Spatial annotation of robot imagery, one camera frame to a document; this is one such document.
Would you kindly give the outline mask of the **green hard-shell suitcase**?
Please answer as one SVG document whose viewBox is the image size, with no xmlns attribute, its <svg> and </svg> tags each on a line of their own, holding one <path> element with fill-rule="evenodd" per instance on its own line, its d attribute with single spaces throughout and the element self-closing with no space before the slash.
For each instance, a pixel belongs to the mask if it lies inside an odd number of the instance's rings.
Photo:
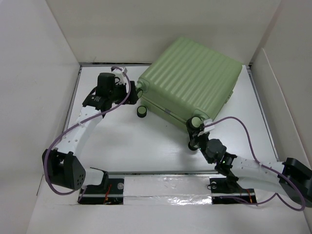
<svg viewBox="0 0 312 234">
<path fill-rule="evenodd" d="M 185 37 L 177 38 L 137 81 L 142 92 L 137 116 L 153 112 L 189 134 L 214 120 L 233 93 L 242 63 Z"/>
</svg>

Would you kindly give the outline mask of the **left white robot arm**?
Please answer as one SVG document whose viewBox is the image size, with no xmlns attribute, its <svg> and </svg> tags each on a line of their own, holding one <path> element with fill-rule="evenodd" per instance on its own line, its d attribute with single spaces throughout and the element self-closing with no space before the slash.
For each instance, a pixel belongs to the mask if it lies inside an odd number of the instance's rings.
<svg viewBox="0 0 312 234">
<path fill-rule="evenodd" d="M 83 101 L 76 122 L 42 155 L 45 179 L 54 193 L 61 194 L 55 189 L 56 185 L 70 189 L 70 193 L 87 186 L 100 194 L 107 191 L 108 173 L 96 168 L 85 169 L 80 155 L 92 131 L 107 113 L 136 102 L 136 86 L 129 80 L 125 68 L 112 67 L 111 72 L 99 74 L 97 86 Z"/>
</svg>

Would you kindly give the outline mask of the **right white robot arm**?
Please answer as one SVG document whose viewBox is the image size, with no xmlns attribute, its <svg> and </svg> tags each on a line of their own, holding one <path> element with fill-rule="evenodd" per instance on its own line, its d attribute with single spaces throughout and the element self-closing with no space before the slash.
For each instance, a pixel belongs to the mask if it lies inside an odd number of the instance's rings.
<svg viewBox="0 0 312 234">
<path fill-rule="evenodd" d="M 199 129 L 188 129 L 189 148 L 199 149 L 205 160 L 224 175 L 231 192 L 238 189 L 259 189 L 287 196 L 293 202 L 312 206 L 312 171 L 295 158 L 285 162 L 257 163 L 227 152 L 219 139 L 210 139 Z"/>
</svg>

